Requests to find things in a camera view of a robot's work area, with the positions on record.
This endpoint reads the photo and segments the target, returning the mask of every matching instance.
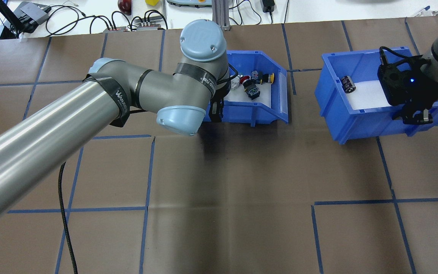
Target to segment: bin lip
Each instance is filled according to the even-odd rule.
[[[262,52],[261,50],[228,50],[228,51],[226,51],[226,53],[228,55],[229,54],[259,54],[259,55],[262,55],[262,56],[266,57],[266,59],[268,59],[268,61],[270,61],[273,65],[278,67],[278,69],[280,70],[280,73],[287,76],[287,70],[285,68],[283,68],[280,64],[278,64],[275,60],[271,59],[271,57],[269,57],[266,53]]]
[[[408,56],[412,56],[412,53],[410,51],[410,48],[408,46],[401,46],[401,47],[393,47],[391,48],[394,51],[408,51]],[[342,89],[342,85],[340,83],[339,77],[337,77],[334,68],[332,67],[332,64],[329,61],[329,57],[332,56],[340,56],[340,55],[351,55],[351,54],[369,54],[369,53],[378,53],[379,49],[370,49],[370,50],[358,50],[358,51],[347,51],[347,52],[334,52],[334,53],[325,53],[322,54],[322,59],[324,61],[324,68],[327,68],[329,70],[330,76],[334,80],[334,84],[336,86],[337,92],[341,95],[341,98],[348,109],[348,112],[350,115],[363,115],[363,114],[369,114],[369,113],[379,113],[379,112],[395,112],[402,108],[401,105],[399,106],[387,106],[387,107],[379,107],[379,108],[369,108],[369,109],[359,109],[359,110],[353,110],[351,107],[351,104],[349,103],[349,100],[344,92],[340,92]],[[438,107],[438,101],[433,103],[433,108]]]

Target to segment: electrical component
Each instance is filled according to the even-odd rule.
[[[275,74],[264,74],[261,71],[253,70],[251,71],[251,80],[256,84],[273,83],[275,80]]]
[[[275,11],[275,0],[261,0],[260,2],[264,13]]]
[[[341,84],[342,89],[346,93],[351,93],[356,90],[356,86],[354,85],[354,82],[351,79],[351,76],[344,76],[341,78]]]
[[[248,95],[251,100],[254,100],[259,97],[260,91],[256,84],[250,80],[249,76],[243,76],[241,78],[240,83],[244,87],[244,92]]]
[[[139,24],[139,25],[133,25],[136,29],[133,29],[134,31],[141,31],[141,30],[159,30],[162,29],[162,25],[161,24],[151,24],[150,22],[148,23],[143,23],[143,24]]]
[[[212,0],[167,0],[170,5],[177,7],[191,6],[196,8],[212,6]]]

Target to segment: black cable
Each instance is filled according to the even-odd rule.
[[[287,0],[287,8],[285,9],[285,19],[283,19],[284,24],[287,22],[288,4],[290,4],[290,0]]]
[[[144,109],[131,110],[131,111],[129,111],[129,114],[142,113],[142,112],[147,112],[147,110],[144,110]]]
[[[238,0],[236,0],[236,6],[238,7],[238,14],[240,15],[240,19],[241,19],[240,25],[242,25],[243,24],[243,16],[241,14],[240,4],[238,3]]]
[[[141,23],[143,23],[143,18],[139,17],[139,16],[135,16],[133,17],[133,19],[131,19],[131,23],[134,22],[135,19],[139,19]]]
[[[59,172],[59,202],[60,213],[62,215],[62,222],[64,224],[65,239],[67,240],[68,252],[70,253],[70,260],[72,261],[72,268],[74,274],[77,272],[77,263],[75,262],[75,256],[73,254],[72,243],[70,241],[70,234],[68,233],[67,218],[65,217],[64,199],[62,197],[62,175],[64,174],[65,162],[60,166]]]
[[[52,18],[52,16],[53,16],[57,11],[59,11],[59,10],[61,10],[61,9],[64,9],[64,8],[68,8],[68,9],[72,10],[73,12],[75,12],[75,14],[77,15],[77,20],[80,19],[79,12],[80,12],[80,14],[82,14],[82,16],[86,17],[86,14],[85,14],[84,12],[82,12],[80,9],[76,8],[76,7],[65,6],[65,5],[54,5],[54,6],[52,6],[52,7],[59,7],[59,8],[56,9],[54,12],[52,12],[52,13],[49,15],[47,21],[45,22],[45,29],[47,30],[48,33],[50,33],[50,35],[63,35],[63,34],[69,33],[71,30],[73,30],[73,29],[77,26],[77,22],[78,22],[78,21],[74,21],[74,22],[72,22],[72,23],[74,24],[74,26],[72,26],[72,28],[68,29],[67,31],[65,31],[65,32],[63,32],[63,33],[58,33],[59,31],[62,30],[62,29],[60,29],[60,30],[58,30],[58,31],[52,33],[52,32],[48,29],[48,22],[50,21],[50,18]]]
[[[236,22],[236,20],[234,20],[234,18],[230,17],[230,20],[232,20],[236,25],[239,25],[238,22]]]
[[[95,21],[96,19],[101,19],[102,21],[104,21],[104,24],[106,24],[106,28],[107,28],[108,30],[110,30],[110,29],[109,29],[109,25],[108,25],[108,23],[106,22],[106,20],[102,19],[101,16],[96,16],[96,17],[94,17],[94,19],[92,19],[92,21],[90,22],[90,25],[89,25],[89,34],[92,34],[92,23],[94,23],[94,21]]]
[[[165,16],[163,16],[163,14],[157,10],[151,10],[151,12],[148,13],[147,21],[150,22],[150,15],[152,15],[154,13],[160,15],[163,18],[163,22],[165,22],[165,28],[168,29],[167,19],[165,19]]]
[[[108,28],[108,30],[111,30],[111,28],[113,27],[113,23],[111,22],[111,20],[109,20],[108,17],[106,17],[104,15],[96,15],[96,17],[100,17],[101,19],[106,18],[108,20],[107,22],[104,20],[104,23],[106,23],[106,28]]]
[[[252,4],[251,4],[251,1],[250,0],[242,0],[240,3],[238,3],[236,6],[234,6],[234,7],[230,7],[229,9],[231,10],[231,9],[234,9],[234,8],[238,8],[238,11],[240,10],[239,9],[239,6],[242,4],[242,3],[244,3],[244,2],[248,2],[249,4],[250,4],[250,7],[251,7],[251,10],[259,17],[259,22],[258,23],[256,23],[255,25],[259,25],[259,24],[261,24],[261,15],[259,14],[259,13],[257,13],[255,10],[254,10],[254,8],[252,7]]]
[[[389,52],[389,53],[391,53],[391,54],[393,54],[395,56],[398,56],[400,58],[409,58],[409,56],[405,56],[405,55],[399,54],[398,52],[396,52],[396,51],[394,51],[394,50],[392,50],[392,49],[390,49],[388,47],[384,47],[384,46],[379,47],[379,54],[384,54],[383,50],[386,50],[387,52]]]
[[[64,32],[64,33],[58,33],[58,32],[61,31],[61,30],[63,30],[63,29],[65,29],[66,27],[70,26],[71,24],[75,24],[75,23],[77,23],[77,22],[79,22],[79,21],[82,21],[82,20],[84,20],[84,19],[87,19],[87,18],[95,18],[95,17],[96,17],[95,15],[91,15],[91,16],[86,16],[86,17],[84,17],[84,18],[80,18],[80,19],[77,19],[77,20],[75,20],[75,21],[72,21],[72,22],[68,23],[66,26],[64,26],[63,28],[57,30],[57,31],[54,32],[54,33],[49,32],[50,34],[47,35],[46,37],[50,37],[50,36],[52,36],[52,35],[63,35],[63,34],[66,34],[66,33],[68,33],[69,31],[71,31],[75,26],[72,27],[70,30]]]
[[[126,21],[128,21],[128,26],[131,26],[131,22],[130,22],[129,19],[127,18],[126,14],[124,14],[124,13],[122,13],[122,12],[120,12],[120,11],[113,11],[113,13],[111,13],[111,21],[113,21],[113,27],[114,27],[114,29],[116,29],[116,23],[114,22],[114,15],[115,15],[116,13],[122,14],[122,15],[125,17]]]
[[[236,70],[236,68],[234,68],[233,65],[231,65],[231,64],[228,64],[228,65],[234,71],[234,75],[227,78],[227,79],[222,79],[222,80],[217,81],[218,85],[226,83],[227,81],[233,80],[234,78],[236,78],[239,75],[238,70]]]
[[[107,20],[108,23],[109,23],[109,29],[112,29],[112,28],[113,28],[113,22],[111,22],[111,19],[109,19],[109,17],[104,16],[104,15],[97,15],[97,17],[106,18],[106,20]]]

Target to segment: connector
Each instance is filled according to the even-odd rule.
[[[275,0],[261,0],[263,12],[270,13],[275,10]]]

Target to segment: yellow object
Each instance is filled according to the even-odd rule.
[[[156,4],[158,4],[158,2],[160,2],[160,0],[144,0],[145,3],[147,3],[148,5],[151,6],[156,6]]]

